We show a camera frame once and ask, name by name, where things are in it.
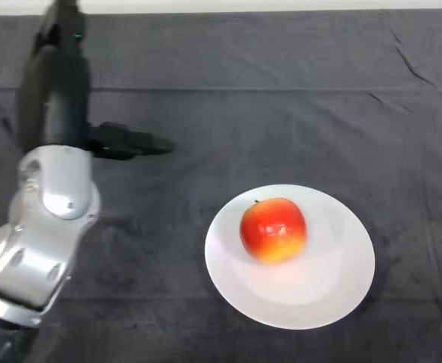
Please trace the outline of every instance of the white wall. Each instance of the white wall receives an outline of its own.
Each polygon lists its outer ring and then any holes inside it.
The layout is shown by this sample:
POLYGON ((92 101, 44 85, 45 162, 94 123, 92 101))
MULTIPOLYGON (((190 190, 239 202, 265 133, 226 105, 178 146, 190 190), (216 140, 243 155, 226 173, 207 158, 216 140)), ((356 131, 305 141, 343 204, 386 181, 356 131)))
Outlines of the white wall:
MULTIPOLYGON (((50 0, 0 0, 0 14, 41 14, 50 0)), ((442 8, 442 0, 80 0, 86 13, 442 8)))

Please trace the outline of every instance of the white plate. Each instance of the white plate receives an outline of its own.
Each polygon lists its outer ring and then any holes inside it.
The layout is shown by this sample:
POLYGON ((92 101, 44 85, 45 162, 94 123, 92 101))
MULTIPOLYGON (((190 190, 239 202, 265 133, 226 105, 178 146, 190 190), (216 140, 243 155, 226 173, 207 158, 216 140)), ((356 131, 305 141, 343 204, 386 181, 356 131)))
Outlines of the white plate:
POLYGON ((372 242, 345 205, 298 185, 268 185, 230 201, 212 221, 206 264, 219 293, 244 315, 285 329, 311 329, 350 313, 365 297, 375 271, 372 242), (243 213, 255 200, 282 197, 303 212, 308 242, 303 253, 262 265, 240 239, 243 213))

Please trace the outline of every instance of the dark gray tablecloth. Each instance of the dark gray tablecloth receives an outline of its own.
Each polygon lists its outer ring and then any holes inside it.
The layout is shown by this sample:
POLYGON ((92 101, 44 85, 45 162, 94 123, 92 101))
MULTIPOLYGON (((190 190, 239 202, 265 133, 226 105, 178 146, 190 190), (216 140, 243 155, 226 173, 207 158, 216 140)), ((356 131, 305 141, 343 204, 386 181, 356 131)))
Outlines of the dark gray tablecloth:
MULTIPOLYGON (((0 17, 0 104, 35 17, 0 17)), ((442 11, 92 16, 90 121, 175 154, 95 160, 101 221, 29 362, 442 362, 442 11), (274 183, 351 208, 376 252, 368 297, 306 331, 229 306, 204 262, 232 197, 274 183)), ((0 225, 19 155, 0 129, 0 225)))

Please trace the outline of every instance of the silver robot arm segment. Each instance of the silver robot arm segment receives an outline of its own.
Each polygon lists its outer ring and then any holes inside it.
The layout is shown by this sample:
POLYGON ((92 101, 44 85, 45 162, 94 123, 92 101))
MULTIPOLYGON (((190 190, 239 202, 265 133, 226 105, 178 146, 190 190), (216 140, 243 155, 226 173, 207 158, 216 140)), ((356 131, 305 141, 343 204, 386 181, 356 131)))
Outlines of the silver robot arm segment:
POLYGON ((0 227, 0 319, 38 327, 73 270, 82 235, 97 220, 100 195, 91 154, 70 146, 31 150, 20 188, 0 227))

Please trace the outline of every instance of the red apple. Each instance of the red apple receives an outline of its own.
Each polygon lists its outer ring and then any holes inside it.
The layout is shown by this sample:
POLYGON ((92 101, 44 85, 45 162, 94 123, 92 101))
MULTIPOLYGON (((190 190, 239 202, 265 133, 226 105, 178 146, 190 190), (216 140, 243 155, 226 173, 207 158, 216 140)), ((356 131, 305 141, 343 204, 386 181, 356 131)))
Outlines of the red apple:
POLYGON ((267 264, 289 259, 306 246, 306 222, 291 200, 257 202, 244 212, 240 226, 246 251, 267 264))

